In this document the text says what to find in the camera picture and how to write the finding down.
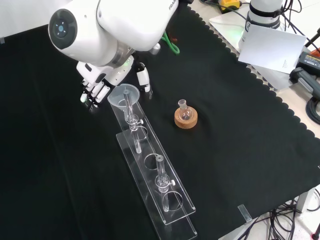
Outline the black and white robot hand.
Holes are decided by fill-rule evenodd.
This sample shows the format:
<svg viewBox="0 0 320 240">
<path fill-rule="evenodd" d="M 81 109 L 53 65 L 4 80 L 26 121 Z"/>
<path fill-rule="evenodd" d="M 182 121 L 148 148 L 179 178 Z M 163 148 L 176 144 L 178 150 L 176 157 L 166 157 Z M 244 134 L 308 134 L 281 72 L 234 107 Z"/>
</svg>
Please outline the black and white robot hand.
<svg viewBox="0 0 320 240">
<path fill-rule="evenodd" d="M 119 86 L 131 70 L 134 70 L 140 88 L 151 92 L 150 76 L 144 63 L 138 61 L 134 53 L 119 67 L 94 66 L 89 63 L 78 62 L 77 71 L 83 77 L 80 101 L 88 108 L 98 108 L 113 89 Z"/>
</svg>

